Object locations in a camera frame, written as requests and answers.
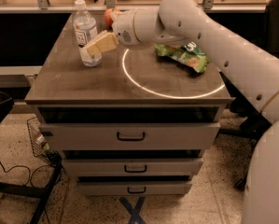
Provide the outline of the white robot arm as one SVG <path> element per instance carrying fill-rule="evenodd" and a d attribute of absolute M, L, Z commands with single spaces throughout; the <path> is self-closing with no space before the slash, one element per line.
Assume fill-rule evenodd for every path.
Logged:
<path fill-rule="evenodd" d="M 279 59 L 210 19 L 193 0 L 161 0 L 158 7 L 112 15 L 85 49 L 90 55 L 122 44 L 195 42 L 272 126 L 260 137 L 244 190 L 242 224 L 279 224 Z"/>

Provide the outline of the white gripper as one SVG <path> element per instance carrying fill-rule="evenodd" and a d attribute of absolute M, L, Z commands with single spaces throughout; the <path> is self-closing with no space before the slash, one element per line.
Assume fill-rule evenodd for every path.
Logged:
<path fill-rule="evenodd" d="M 136 11 L 116 12 L 112 23 L 113 32 L 102 31 L 94 37 L 84 49 L 91 55 L 96 55 L 115 49 L 119 42 L 125 46 L 139 45 L 135 34 L 134 18 Z"/>

